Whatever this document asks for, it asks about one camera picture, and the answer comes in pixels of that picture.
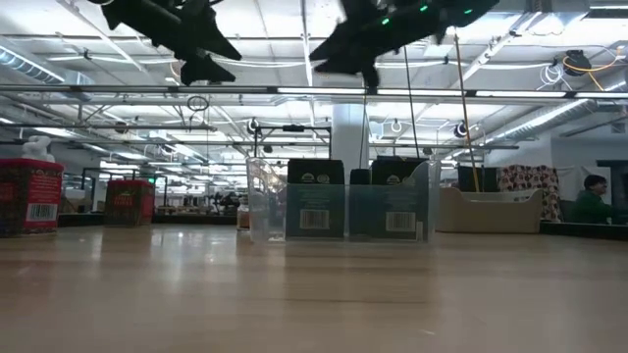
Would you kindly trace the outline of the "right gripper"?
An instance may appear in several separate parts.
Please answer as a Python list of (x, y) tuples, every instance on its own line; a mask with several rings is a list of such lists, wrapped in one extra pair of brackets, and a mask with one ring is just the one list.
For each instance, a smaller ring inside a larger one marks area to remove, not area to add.
[[(374, 63), (365, 48), (399, 48), (432, 34), (431, 1), (392, 1), (385, 7), (369, 0), (343, 0), (345, 21), (338, 23), (310, 54), (311, 61), (348, 55)], [(367, 91), (377, 91), (380, 76), (374, 64), (327, 61), (315, 68), (318, 74), (362, 75)]]

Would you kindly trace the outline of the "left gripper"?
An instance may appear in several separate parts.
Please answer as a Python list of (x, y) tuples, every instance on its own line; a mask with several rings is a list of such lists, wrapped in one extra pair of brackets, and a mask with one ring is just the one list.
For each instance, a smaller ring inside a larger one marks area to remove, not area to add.
[[(221, 33), (212, 2), (207, 0), (142, 0), (144, 11), (155, 24), (148, 36), (156, 45), (164, 45), (176, 55), (196, 55), (210, 51), (239, 61), (242, 56)], [(200, 80), (211, 83), (234, 82), (236, 77), (219, 66), (210, 55), (184, 60), (181, 81), (190, 86)]]

